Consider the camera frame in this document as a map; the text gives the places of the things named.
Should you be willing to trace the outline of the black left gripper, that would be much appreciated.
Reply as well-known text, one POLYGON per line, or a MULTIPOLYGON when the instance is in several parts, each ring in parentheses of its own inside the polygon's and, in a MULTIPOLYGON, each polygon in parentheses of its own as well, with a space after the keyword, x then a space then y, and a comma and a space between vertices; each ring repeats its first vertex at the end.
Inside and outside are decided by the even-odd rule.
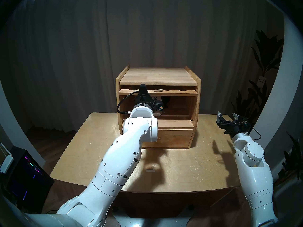
POLYGON ((135 97, 135 108, 141 106, 151 107, 152 109, 156 109, 154 104, 154 99, 152 97, 148 97, 148 90, 145 84, 141 84, 139 88, 139 95, 135 97))

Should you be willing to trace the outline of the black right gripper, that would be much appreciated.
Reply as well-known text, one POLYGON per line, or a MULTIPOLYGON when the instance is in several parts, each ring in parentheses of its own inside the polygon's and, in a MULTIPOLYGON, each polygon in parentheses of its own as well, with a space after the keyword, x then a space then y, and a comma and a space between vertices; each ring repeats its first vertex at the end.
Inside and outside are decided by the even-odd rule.
POLYGON ((234 112, 232 113, 232 115, 234 117, 234 121, 224 120, 222 114, 219 111, 217 113, 217 126, 220 129, 225 130, 224 134, 235 136, 239 133, 248 132, 251 127, 251 124, 247 120, 244 120, 244 116, 239 116, 234 112))

